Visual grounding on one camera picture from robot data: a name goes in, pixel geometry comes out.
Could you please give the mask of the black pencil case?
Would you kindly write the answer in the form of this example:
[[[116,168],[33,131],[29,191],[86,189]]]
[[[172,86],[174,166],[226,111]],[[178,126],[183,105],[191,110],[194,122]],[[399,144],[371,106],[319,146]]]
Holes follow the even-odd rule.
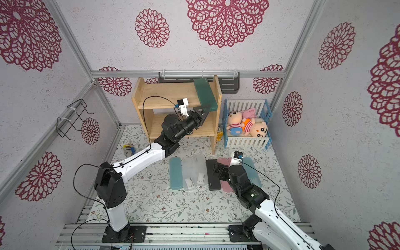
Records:
[[[221,190],[221,183],[218,178],[218,174],[215,172],[216,164],[217,164],[216,159],[208,159],[206,161],[208,187],[210,191]]]

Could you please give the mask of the dark green pencil case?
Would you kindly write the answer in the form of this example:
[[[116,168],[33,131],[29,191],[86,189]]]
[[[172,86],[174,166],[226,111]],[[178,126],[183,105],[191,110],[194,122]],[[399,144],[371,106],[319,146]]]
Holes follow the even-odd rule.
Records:
[[[201,106],[208,107],[209,111],[217,111],[218,105],[208,80],[206,78],[195,79],[194,86]]]

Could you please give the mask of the pink pencil case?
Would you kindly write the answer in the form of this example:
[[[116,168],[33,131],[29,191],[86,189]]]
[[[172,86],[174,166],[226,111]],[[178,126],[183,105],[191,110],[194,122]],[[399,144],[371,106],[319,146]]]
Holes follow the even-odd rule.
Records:
[[[221,158],[221,159],[217,160],[217,163],[229,166],[230,160],[231,160],[231,158]],[[221,181],[220,183],[221,183],[221,188],[224,192],[226,192],[226,193],[233,192],[233,189],[231,188],[231,186],[229,185],[229,183],[227,181]]]

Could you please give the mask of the frosted white pencil case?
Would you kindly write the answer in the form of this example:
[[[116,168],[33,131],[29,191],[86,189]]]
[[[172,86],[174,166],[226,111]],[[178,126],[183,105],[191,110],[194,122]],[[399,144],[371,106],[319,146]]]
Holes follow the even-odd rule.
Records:
[[[182,160],[182,175],[183,175],[183,188],[186,191],[192,190],[196,187],[195,184],[195,169],[194,159],[191,157]]]
[[[208,175],[205,155],[194,154],[195,184],[197,187],[208,185]]]

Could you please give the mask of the teal pencil case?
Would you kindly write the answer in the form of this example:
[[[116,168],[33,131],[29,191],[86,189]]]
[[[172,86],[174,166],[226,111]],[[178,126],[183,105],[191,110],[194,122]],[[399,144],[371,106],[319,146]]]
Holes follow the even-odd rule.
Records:
[[[262,187],[261,180],[259,178],[258,172],[255,169],[253,160],[250,157],[243,157],[242,165],[246,171],[246,174],[251,184],[254,184],[261,188]]]

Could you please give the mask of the light blue pencil case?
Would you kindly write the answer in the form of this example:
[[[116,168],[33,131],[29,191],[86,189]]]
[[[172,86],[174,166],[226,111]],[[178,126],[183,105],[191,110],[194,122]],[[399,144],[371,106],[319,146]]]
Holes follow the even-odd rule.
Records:
[[[169,159],[170,188],[179,190],[183,188],[183,171],[182,161],[180,157],[172,157]]]

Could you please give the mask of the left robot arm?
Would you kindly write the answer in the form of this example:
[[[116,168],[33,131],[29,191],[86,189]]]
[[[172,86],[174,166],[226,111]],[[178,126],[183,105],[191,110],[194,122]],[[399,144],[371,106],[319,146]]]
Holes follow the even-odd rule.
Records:
[[[125,183],[146,167],[174,153],[180,140],[201,127],[209,113],[210,106],[205,105],[193,107],[184,120],[179,120],[176,114],[169,114],[161,124],[160,136],[147,148],[112,165],[108,162],[101,164],[94,189],[104,202],[109,218],[108,227],[113,232],[119,233],[129,224],[123,206],[127,197]]]

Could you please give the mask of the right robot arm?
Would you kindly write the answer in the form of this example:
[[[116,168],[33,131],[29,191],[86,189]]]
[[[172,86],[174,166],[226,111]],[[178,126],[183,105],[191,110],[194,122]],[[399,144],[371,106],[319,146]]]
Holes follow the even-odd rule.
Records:
[[[227,181],[244,208],[252,215],[241,226],[230,226],[231,241],[259,241],[271,250],[333,250],[322,245],[293,223],[259,186],[250,182],[241,164],[227,166],[217,163],[214,174]]]

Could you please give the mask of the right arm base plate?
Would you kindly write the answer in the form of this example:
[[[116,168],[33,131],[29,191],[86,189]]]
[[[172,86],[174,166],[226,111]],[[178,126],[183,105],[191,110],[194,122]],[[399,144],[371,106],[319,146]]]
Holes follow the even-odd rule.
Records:
[[[240,225],[229,225],[228,232],[231,242],[258,242],[253,234],[253,227]]]

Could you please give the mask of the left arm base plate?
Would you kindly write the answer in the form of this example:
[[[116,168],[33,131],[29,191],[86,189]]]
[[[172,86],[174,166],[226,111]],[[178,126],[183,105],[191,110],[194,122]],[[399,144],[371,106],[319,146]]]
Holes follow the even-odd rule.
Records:
[[[107,226],[102,238],[102,243],[144,243],[147,226],[126,225],[121,231],[116,232]]]

